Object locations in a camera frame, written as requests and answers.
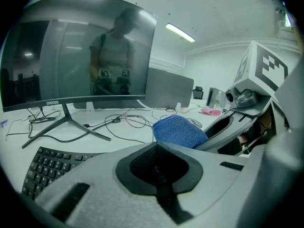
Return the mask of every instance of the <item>blue cloth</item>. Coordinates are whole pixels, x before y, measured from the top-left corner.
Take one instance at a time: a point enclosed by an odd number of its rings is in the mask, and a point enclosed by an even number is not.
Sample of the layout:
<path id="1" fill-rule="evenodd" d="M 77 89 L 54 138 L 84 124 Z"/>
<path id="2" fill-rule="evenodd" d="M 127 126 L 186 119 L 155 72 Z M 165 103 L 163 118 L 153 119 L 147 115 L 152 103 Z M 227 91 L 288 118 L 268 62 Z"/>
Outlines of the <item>blue cloth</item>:
<path id="1" fill-rule="evenodd" d="M 193 148 L 208 140 L 206 134 L 186 118 L 178 115 L 159 120 L 153 125 L 156 141 Z"/>

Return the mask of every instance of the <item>white desk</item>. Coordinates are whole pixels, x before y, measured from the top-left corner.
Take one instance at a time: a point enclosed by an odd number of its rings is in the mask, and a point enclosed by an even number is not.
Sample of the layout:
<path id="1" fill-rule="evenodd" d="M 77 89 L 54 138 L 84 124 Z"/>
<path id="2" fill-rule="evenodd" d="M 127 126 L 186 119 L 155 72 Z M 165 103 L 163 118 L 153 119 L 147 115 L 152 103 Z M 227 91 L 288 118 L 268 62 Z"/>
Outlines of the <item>white desk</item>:
<path id="1" fill-rule="evenodd" d="M 189 108 L 183 109 L 187 111 L 191 108 L 198 107 L 195 104 L 190 104 Z M 112 114 L 123 114 L 127 111 L 127 109 L 106 109 L 106 110 L 96 110 L 93 113 L 87 113 L 86 110 L 77 110 L 73 107 L 72 104 L 68 105 L 69 111 L 72 115 L 72 118 L 81 123 L 81 124 L 90 124 L 95 125 L 104 121 L 104 119 Z M 62 107 L 60 105 L 56 106 L 56 110 L 61 110 L 61 116 L 63 116 Z M 178 113 L 178 115 L 182 115 L 187 118 L 194 118 L 202 123 L 203 128 L 208 127 L 213 121 L 215 121 L 218 116 L 209 116 L 203 115 L 199 113 L 200 109 L 191 110 L 186 114 Z M 47 106 L 44 108 L 44 113 L 48 114 L 53 112 L 54 109 L 52 107 Z M 152 117 L 152 111 L 140 111 L 136 109 L 131 109 L 127 114 L 141 115 L 144 116 L 147 120 L 152 123 L 156 122 L 156 119 Z M 164 109 L 154 110 L 153 116 L 156 118 L 160 118 L 163 115 L 172 114 L 166 112 Z M 97 153 L 97 152 L 112 152 L 117 151 L 119 149 L 123 149 L 129 146 L 137 145 L 138 142 L 126 141 L 122 139 L 118 139 L 108 132 L 106 127 L 101 127 L 97 130 L 98 133 L 101 133 L 105 136 L 112 138 L 112 141 L 105 141 L 103 139 L 97 138 L 91 134 L 70 143 L 60 143 L 51 138 L 43 137 L 34 141 L 25 149 L 22 149 L 21 146 L 28 140 L 28 135 L 11 135 L 8 136 L 7 141 L 5 141 L 5 135 L 9 129 L 9 125 L 13 120 L 17 119 L 26 119 L 29 116 L 29 112 L 27 110 L 19 110 L 14 112 L 8 112 L 1 114 L 5 117 L 5 119 L 9 120 L 8 126 L 0 130 L 0 163 L 2 168 L 4 169 L 8 179 L 10 180 L 13 188 L 17 192 L 21 192 L 24 178 L 27 174 L 29 165 L 32 162 L 33 157 L 35 156 L 38 148 L 40 146 L 68 151 L 68 152 L 87 152 L 87 153 Z M 139 122 L 144 122 L 138 118 L 134 119 Z M 46 122 L 40 124 L 33 125 L 32 135 L 34 136 L 42 129 L 51 125 L 53 122 Z M 10 133 L 26 133 L 29 130 L 29 122 L 28 121 L 17 121 L 14 122 Z M 139 123 L 132 122 L 133 125 L 140 126 Z M 120 123 L 113 123 L 108 125 L 108 128 L 116 135 L 124 138 L 132 138 L 137 139 L 142 142 L 152 142 L 152 130 L 150 127 L 145 126 L 144 128 L 134 128 L 131 127 L 127 122 L 122 120 Z M 48 134 L 52 135 L 61 140 L 69 140 L 79 135 L 82 135 L 84 131 L 65 123 L 54 130 L 50 131 Z"/>

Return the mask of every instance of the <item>keyboard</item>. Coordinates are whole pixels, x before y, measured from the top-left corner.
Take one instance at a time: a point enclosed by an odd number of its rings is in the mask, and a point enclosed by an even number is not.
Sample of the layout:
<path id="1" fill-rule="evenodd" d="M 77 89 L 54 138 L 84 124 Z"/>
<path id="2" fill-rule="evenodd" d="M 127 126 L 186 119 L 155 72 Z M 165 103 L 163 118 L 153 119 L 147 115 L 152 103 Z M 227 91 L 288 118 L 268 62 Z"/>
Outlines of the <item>keyboard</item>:
<path id="1" fill-rule="evenodd" d="M 24 179 L 22 194 L 34 200 L 65 173 L 100 154 L 103 153 L 75 153 L 40 147 Z"/>

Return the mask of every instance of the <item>curved monitor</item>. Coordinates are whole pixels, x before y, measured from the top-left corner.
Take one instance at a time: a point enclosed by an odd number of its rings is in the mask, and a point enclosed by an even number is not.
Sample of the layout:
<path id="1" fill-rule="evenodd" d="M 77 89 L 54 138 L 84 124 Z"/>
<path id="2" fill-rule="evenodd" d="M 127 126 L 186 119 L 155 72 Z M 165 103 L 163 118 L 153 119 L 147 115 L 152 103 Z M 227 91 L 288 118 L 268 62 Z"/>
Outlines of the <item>curved monitor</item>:
<path id="1" fill-rule="evenodd" d="M 8 33 L 3 111 L 144 99 L 157 18 L 122 0 L 41 0 Z"/>

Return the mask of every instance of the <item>fluorescent light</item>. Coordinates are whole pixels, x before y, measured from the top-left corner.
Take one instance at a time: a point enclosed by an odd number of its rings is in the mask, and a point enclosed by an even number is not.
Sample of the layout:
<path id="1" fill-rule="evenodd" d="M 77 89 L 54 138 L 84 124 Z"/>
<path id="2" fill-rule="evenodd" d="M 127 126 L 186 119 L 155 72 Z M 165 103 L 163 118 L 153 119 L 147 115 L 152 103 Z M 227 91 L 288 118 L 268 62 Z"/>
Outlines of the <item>fluorescent light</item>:
<path id="1" fill-rule="evenodd" d="M 152 24 L 156 24 L 156 18 L 145 10 L 141 10 L 140 15 L 142 15 L 145 19 L 149 20 Z"/>
<path id="2" fill-rule="evenodd" d="M 78 50 L 82 50 L 82 47 L 66 47 L 67 49 L 78 49 Z"/>
<path id="3" fill-rule="evenodd" d="M 184 31 L 180 30 L 179 28 L 175 27 L 172 24 L 167 24 L 166 28 L 169 29 L 169 30 L 172 30 L 176 34 L 179 34 L 181 37 L 184 37 L 186 40 L 188 40 L 190 42 L 194 42 L 195 41 L 195 39 L 192 38 L 190 35 L 186 34 Z"/>
<path id="4" fill-rule="evenodd" d="M 68 22 L 68 23 L 76 23 L 76 24 L 83 24 L 83 25 L 88 25 L 88 22 L 83 22 L 83 21 L 75 21 L 75 20 L 68 20 L 68 19 L 58 19 L 59 22 Z"/>
<path id="5" fill-rule="evenodd" d="M 287 14 L 285 14 L 285 27 L 291 27 L 291 22 Z"/>

